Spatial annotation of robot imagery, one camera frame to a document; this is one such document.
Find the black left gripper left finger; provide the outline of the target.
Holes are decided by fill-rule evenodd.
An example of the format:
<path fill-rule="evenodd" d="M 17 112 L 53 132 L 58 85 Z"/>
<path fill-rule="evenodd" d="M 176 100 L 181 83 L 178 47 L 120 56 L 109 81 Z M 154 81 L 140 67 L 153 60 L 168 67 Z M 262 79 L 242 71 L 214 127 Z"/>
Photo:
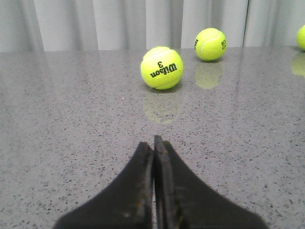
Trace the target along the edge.
<path fill-rule="evenodd" d="M 61 217 L 56 229 L 152 228 L 153 151 L 140 142 L 121 173 L 93 199 Z"/>

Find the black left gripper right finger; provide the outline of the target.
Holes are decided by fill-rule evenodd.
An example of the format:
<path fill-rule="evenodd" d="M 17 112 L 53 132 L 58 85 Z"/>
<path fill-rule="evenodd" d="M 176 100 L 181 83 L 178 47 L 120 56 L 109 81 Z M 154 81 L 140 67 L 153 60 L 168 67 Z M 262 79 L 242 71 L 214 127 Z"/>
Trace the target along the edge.
<path fill-rule="evenodd" d="M 206 185 L 160 136 L 154 138 L 154 181 L 160 229 L 266 229 L 263 219 Z"/>

